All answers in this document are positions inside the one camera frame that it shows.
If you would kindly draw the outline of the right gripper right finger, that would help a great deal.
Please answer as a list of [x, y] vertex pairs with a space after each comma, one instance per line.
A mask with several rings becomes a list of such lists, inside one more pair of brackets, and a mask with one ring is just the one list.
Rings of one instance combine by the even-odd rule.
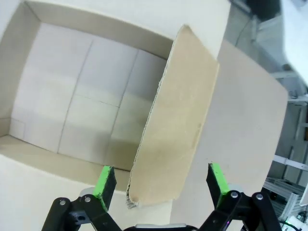
[[247, 231], [280, 231], [270, 198], [263, 192], [247, 196], [230, 190], [217, 163], [208, 165], [206, 182], [214, 204], [214, 210], [201, 225], [201, 231], [225, 231], [233, 220], [239, 220]]

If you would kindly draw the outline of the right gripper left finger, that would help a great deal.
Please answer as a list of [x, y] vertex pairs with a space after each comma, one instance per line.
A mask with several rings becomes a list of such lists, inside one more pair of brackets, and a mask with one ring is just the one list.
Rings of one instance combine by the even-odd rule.
[[121, 230], [108, 213], [115, 188], [114, 168], [104, 166], [91, 193], [74, 201], [64, 197], [53, 201], [42, 230], [78, 231], [84, 224], [91, 224], [96, 231]]

